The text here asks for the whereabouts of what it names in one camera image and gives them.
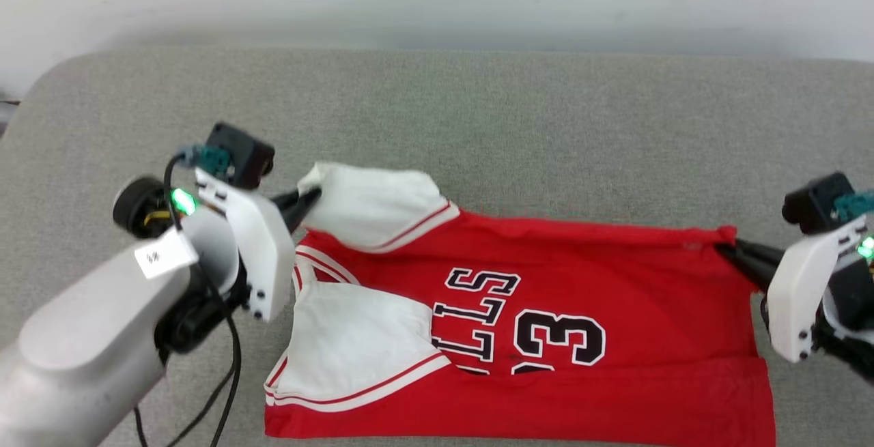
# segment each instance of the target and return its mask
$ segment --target white label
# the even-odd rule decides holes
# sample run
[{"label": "white label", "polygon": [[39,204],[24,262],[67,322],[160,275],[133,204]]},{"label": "white label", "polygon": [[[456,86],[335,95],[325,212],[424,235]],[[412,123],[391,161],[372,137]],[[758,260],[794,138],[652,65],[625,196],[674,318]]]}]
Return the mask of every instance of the white label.
[{"label": "white label", "polygon": [[175,229],[171,229],[155,242],[134,251],[137,263],[147,279],[153,279],[184,266],[197,262],[197,251]]}]

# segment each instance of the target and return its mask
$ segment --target jersey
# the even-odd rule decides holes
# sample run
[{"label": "jersey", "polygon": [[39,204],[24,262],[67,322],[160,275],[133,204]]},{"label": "jersey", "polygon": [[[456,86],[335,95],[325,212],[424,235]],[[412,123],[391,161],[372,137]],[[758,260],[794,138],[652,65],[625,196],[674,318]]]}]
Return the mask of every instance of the jersey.
[{"label": "jersey", "polygon": [[734,229],[459,209],[412,171],[318,164],[274,437],[774,445]]}]

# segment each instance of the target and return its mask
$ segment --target red stripe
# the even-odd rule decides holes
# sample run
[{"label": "red stripe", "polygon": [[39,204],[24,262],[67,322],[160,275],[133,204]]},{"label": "red stripe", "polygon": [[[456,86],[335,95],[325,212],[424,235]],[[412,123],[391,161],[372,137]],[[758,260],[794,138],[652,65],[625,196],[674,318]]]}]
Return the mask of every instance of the red stripe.
[{"label": "red stripe", "polygon": [[312,255],[308,255],[306,253],[297,253],[297,255],[300,255],[301,257],[305,257],[310,261],[315,261],[316,263],[321,264],[321,266],[324,266],[325,268],[333,271],[334,273],[337,273],[337,277],[340,278],[341,283],[348,283],[348,281],[346,281],[346,278],[343,276],[343,272],[337,271],[337,268],[334,268],[330,264],[327,264],[324,261],[319,261],[318,258],[312,257]]},{"label": "red stripe", "polygon": [[328,275],[328,271],[321,268],[313,266],[313,273],[315,273],[316,282],[340,283],[334,276]]},{"label": "red stripe", "polygon": [[447,201],[447,202],[446,202],[446,205],[443,205],[443,208],[440,208],[440,210],[437,210],[437,211],[434,212],[433,214],[430,214],[430,216],[425,217],[424,219],[422,219],[421,221],[419,221],[419,223],[417,223],[416,225],[413,225],[413,226],[410,227],[409,229],[406,229],[404,232],[400,233],[400,235],[398,235],[397,237],[394,237],[393,239],[391,239],[391,241],[389,241],[389,242],[384,242],[384,243],[382,243],[382,244],[380,244],[380,245],[378,245],[378,246],[375,246],[375,247],[373,247],[373,248],[371,248],[371,249],[374,249],[374,248],[384,248],[385,246],[388,246],[388,245],[390,245],[390,244],[393,244],[393,243],[396,242],[398,239],[402,238],[402,237],[405,236],[405,235],[408,235],[409,233],[413,232],[413,230],[418,229],[419,227],[421,227],[423,223],[425,223],[425,222],[427,222],[428,220],[433,219],[435,216],[439,216],[439,214],[442,214],[443,212],[449,210],[449,207],[451,207],[451,205],[452,205],[452,203],[450,203],[449,201]]},{"label": "red stripe", "polygon": [[300,277],[300,270],[297,269],[297,266],[294,267],[294,276],[297,276],[297,289],[303,291],[303,278]]},{"label": "red stripe", "polygon": [[272,385],[274,385],[274,383],[276,382],[276,379],[278,379],[279,376],[282,374],[282,371],[285,370],[285,366],[287,364],[288,364],[288,357],[285,357],[285,359],[282,360],[282,365],[279,366],[279,370],[277,370],[276,373],[274,374],[274,376],[272,376],[270,378],[270,381],[268,382],[269,388],[271,388]]},{"label": "red stripe", "polygon": [[389,384],[389,383],[391,383],[391,382],[397,381],[397,379],[399,379],[400,377],[403,377],[404,375],[407,375],[407,373],[411,373],[411,372],[413,372],[413,370],[418,369],[420,366],[423,366],[423,365],[427,364],[427,363],[430,362],[430,361],[433,361],[433,360],[435,360],[435,359],[438,359],[439,357],[443,357],[443,354],[442,354],[442,353],[439,353],[439,351],[438,351],[438,353],[431,355],[431,356],[428,357],[427,359],[424,359],[424,360],[422,360],[421,362],[417,363],[416,365],[411,366],[409,369],[406,369],[405,371],[399,373],[399,375],[396,375],[396,376],[394,376],[394,377],[388,379],[387,381],[382,381],[382,382],[378,383],[377,385],[375,385],[375,386],[373,386],[373,387],[371,387],[371,388],[366,388],[365,390],[363,390],[363,391],[361,391],[361,392],[358,392],[358,393],[353,394],[353,395],[347,395],[347,397],[341,397],[340,399],[332,399],[332,400],[329,400],[329,401],[313,401],[313,400],[311,400],[311,399],[307,399],[307,398],[305,398],[305,397],[300,397],[299,395],[283,395],[283,396],[276,396],[276,395],[273,395],[272,393],[269,393],[269,392],[268,392],[268,396],[270,396],[270,397],[272,397],[272,398],[274,398],[274,399],[302,399],[302,400],[306,401],[307,403],[313,403],[313,404],[333,404],[333,403],[342,403],[343,401],[349,401],[349,400],[355,399],[356,397],[360,397],[360,396],[362,396],[362,395],[364,395],[364,394],[367,394],[367,393],[371,392],[372,390],[375,390],[375,389],[381,388],[381,387],[383,387],[383,386],[385,386],[385,385],[387,385],[387,384]]}]

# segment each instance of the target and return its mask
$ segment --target gray couch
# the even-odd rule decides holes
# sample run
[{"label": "gray couch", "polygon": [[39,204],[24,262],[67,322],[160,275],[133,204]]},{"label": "gray couch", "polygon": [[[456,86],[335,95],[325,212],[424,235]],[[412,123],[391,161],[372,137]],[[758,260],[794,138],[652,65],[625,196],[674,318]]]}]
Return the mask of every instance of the gray couch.
[{"label": "gray couch", "polygon": [[[160,173],[215,121],[274,143],[267,193],[290,188],[314,160],[413,167],[462,207],[495,216],[734,224],[778,245],[799,236],[780,217],[787,191],[836,169],[858,188],[874,185],[870,64],[184,48],[85,56],[38,81],[0,140],[0,342],[131,243],[111,220],[115,193]],[[178,179],[190,188],[189,176]],[[222,445],[573,444],[263,437],[262,382],[291,317],[240,320],[243,376]],[[874,388],[821,354],[791,366],[761,326],[758,338],[780,445],[874,444]],[[151,444],[183,428],[230,357],[223,326],[171,360],[143,402]],[[183,444],[208,444],[219,410]],[[133,419],[106,445],[138,445]]]}]

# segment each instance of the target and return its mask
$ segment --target black cable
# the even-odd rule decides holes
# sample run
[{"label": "black cable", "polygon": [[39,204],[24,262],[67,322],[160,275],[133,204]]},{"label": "black cable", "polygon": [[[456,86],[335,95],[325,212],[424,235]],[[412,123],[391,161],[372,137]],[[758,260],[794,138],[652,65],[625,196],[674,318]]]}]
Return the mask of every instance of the black cable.
[{"label": "black cable", "polygon": [[141,447],[149,447],[146,441],[146,432],[143,431],[143,415],[140,414],[140,405],[134,406],[134,420],[137,422],[137,437],[140,437]]},{"label": "black cable", "polygon": [[[182,223],[179,220],[179,216],[175,211],[175,205],[173,205],[172,199],[172,177],[173,177],[173,168],[175,165],[183,160],[185,157],[184,154],[176,154],[171,160],[167,163],[167,167],[165,168],[165,177],[163,178],[163,189],[165,189],[165,202],[167,204],[167,210],[169,211],[169,215],[173,221],[173,225],[175,229],[178,231],[182,231]],[[240,373],[242,371],[243,364],[243,352],[240,348],[240,333],[237,332],[237,325],[234,323],[234,317],[231,316],[231,310],[227,307],[224,299],[222,299],[221,294],[219,293],[219,289],[210,282],[209,279],[203,280],[206,283],[206,286],[209,288],[210,295],[213,299],[216,300],[216,303],[219,305],[219,309],[221,309],[222,317],[227,320],[227,327],[231,330],[231,348],[234,351],[234,362],[231,364],[231,369],[225,374],[225,377],[222,378],[222,381],[218,383],[215,389],[213,389],[212,394],[208,400],[206,400],[206,404],[203,406],[203,409],[197,413],[197,416],[194,417],[193,420],[186,426],[183,431],[177,435],[175,439],[168,445],[168,447],[173,447],[178,444],[185,435],[188,435],[188,432],[191,432],[203,417],[212,409],[212,404],[215,403],[216,398],[219,397],[221,390],[225,387],[225,384],[231,379],[231,389],[228,391],[227,401],[225,401],[225,409],[222,410],[221,419],[218,420],[218,427],[216,427],[215,434],[212,436],[212,443],[210,443],[210,447],[216,447],[219,443],[219,438],[221,438],[222,431],[225,429],[225,423],[227,422],[227,417],[231,413],[231,406],[234,405],[234,397],[237,395],[237,387],[240,385]],[[146,435],[143,432],[143,417],[140,415],[139,407],[134,407],[134,419],[137,421],[137,435],[140,437],[141,447],[149,447],[146,444]]]},{"label": "black cable", "polygon": [[210,447],[216,447],[216,445],[219,444],[218,442],[221,437],[221,432],[225,429],[227,417],[231,413],[231,406],[234,404],[234,397],[237,395],[237,385],[240,384],[240,372],[243,367],[243,351],[240,349],[240,335],[237,333],[237,325],[234,323],[234,317],[231,316],[231,310],[228,309],[227,304],[225,304],[224,299],[222,299],[219,289],[216,288],[208,278],[203,281],[205,281],[206,285],[209,286],[212,298],[216,300],[216,303],[218,303],[222,316],[224,316],[225,321],[227,321],[227,327],[231,330],[231,346],[234,349],[234,365],[232,365],[234,368],[234,378],[231,380],[231,389],[227,393],[225,409],[221,412],[221,419],[218,420],[219,424],[218,427],[216,427],[216,433],[212,436],[212,443],[210,444]]},{"label": "black cable", "polygon": [[197,426],[197,423],[200,423],[200,421],[203,420],[203,417],[205,417],[209,410],[212,409],[212,404],[215,403],[216,399],[218,399],[221,390],[225,388],[225,384],[227,384],[227,382],[230,381],[231,376],[234,375],[234,370],[234,367],[231,366],[231,368],[225,374],[225,378],[218,383],[215,389],[213,389],[212,394],[210,394],[210,398],[206,400],[206,404],[203,406],[203,409],[200,410],[200,413],[197,413],[197,416],[195,416],[194,419],[191,420],[190,423],[188,423],[188,426],[185,427],[183,431],[179,432],[179,435],[177,435],[177,437],[175,437],[171,443],[167,444],[167,447],[174,447],[183,438],[185,438],[185,435],[188,435],[188,432],[192,431],[194,427]]},{"label": "black cable", "polygon": [[180,154],[174,155],[165,168],[165,202],[167,204],[167,210],[169,211],[169,217],[173,221],[175,229],[179,232],[182,232],[182,223],[179,221],[179,214],[175,212],[175,205],[173,204],[173,167],[184,158],[185,154],[181,154],[181,152]]}]

